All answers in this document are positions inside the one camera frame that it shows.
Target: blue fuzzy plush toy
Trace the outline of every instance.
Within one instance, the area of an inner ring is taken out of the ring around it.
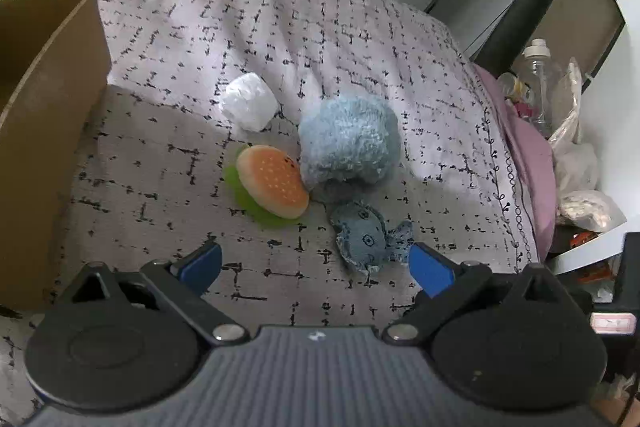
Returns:
[[[400,155],[398,118],[373,96],[323,100],[315,114],[303,117],[298,134],[300,173],[308,190],[330,180],[374,184]]]

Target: blue fish plush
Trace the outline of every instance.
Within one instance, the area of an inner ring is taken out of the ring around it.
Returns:
[[[386,230],[380,213],[357,201],[338,206],[329,221],[337,232],[340,255],[356,270],[375,273],[387,261],[408,263],[409,249],[414,243],[411,221],[402,221],[393,230]]]

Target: bedspread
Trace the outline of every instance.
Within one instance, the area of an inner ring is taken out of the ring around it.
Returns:
[[[417,240],[494,271],[538,259],[529,194],[490,100],[432,17],[395,0],[98,3],[113,70],[79,143],[54,245],[54,295],[87,261],[137,269],[215,237],[225,264],[204,298],[254,330],[381,326],[397,317],[418,291],[406,267],[371,277],[351,271],[317,203],[298,226],[262,229],[236,207],[222,177],[245,143],[298,157],[302,112],[344,93],[381,96],[398,116],[398,168],[367,200],[390,228],[410,219]],[[261,133],[238,129],[218,105],[226,84],[249,71],[280,103]],[[36,403],[21,370],[35,323],[0,317],[0,419],[10,423]]]

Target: plastic bag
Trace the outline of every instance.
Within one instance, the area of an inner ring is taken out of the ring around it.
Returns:
[[[226,86],[220,97],[220,109],[244,130],[259,132],[277,113],[278,101],[263,79],[247,73]]]
[[[580,114],[580,95],[582,93],[582,74],[575,58],[569,60],[564,77],[554,87],[551,95],[551,129],[553,133],[548,142],[554,156],[560,155],[570,144],[579,143],[578,116]]]
[[[626,222],[622,210],[598,190],[576,190],[565,194],[560,198],[558,210],[577,227],[598,233],[609,232]]]
[[[598,159],[590,143],[567,144],[555,157],[554,171],[558,194],[592,190],[598,183]]]

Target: hamburger bun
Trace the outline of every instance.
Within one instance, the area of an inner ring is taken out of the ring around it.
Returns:
[[[300,217],[309,205],[309,193],[300,168],[287,154],[268,145],[242,151],[236,161],[240,182],[262,208],[286,219]]]

